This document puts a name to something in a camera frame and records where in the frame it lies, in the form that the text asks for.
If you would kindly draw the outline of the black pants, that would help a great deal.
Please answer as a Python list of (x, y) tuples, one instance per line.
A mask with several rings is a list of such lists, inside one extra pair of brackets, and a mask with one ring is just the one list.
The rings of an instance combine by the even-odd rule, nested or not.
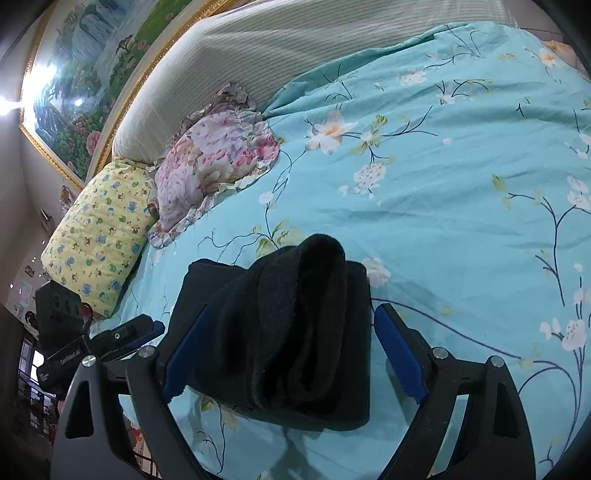
[(298, 428), (368, 422), (369, 281), (335, 238), (311, 235), (247, 268), (191, 263), (168, 331), (199, 304), (209, 316), (185, 387)]

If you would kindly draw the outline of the yellow cartoon print pillow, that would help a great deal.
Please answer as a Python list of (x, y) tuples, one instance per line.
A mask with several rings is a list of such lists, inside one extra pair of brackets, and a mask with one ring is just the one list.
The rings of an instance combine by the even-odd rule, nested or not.
[(123, 285), (155, 223), (142, 163), (107, 164), (80, 192), (41, 254), (51, 280), (78, 294), (103, 318), (118, 304)]

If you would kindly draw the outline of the turquoise floral bed quilt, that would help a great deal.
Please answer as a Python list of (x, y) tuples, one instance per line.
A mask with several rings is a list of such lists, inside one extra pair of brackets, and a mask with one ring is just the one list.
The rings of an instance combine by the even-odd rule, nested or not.
[(446, 25), (301, 75), (266, 118), (273, 169), (146, 248), (104, 327), (167, 321), (197, 259), (328, 234), (431, 344), (506, 361), (548, 475), (590, 412), (589, 80), (523, 30)]

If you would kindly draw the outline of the pink floral ruffled pillow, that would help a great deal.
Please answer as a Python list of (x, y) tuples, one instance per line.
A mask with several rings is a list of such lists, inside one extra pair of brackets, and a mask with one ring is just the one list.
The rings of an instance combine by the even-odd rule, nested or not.
[(181, 121), (145, 174), (148, 210), (156, 217), (150, 245), (168, 246), (225, 196), (266, 175), (279, 155), (280, 142), (245, 88), (221, 87)]

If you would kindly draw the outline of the gold framed landscape painting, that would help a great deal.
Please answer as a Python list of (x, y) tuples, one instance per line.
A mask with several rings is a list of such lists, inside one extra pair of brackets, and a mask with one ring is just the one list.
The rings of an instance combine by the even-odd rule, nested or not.
[(165, 49), (231, 1), (54, 1), (36, 32), (19, 127), (65, 179), (83, 187), (107, 162), (141, 82)]

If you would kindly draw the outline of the white striped headboard cover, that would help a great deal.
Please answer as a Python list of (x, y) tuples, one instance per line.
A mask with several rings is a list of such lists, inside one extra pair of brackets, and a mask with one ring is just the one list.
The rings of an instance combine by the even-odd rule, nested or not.
[(113, 157), (153, 161), (181, 121), (228, 82), (263, 107), (312, 68), (394, 46), (446, 23), (515, 26), (501, 1), (256, 1), (205, 18), (155, 64), (112, 142)]

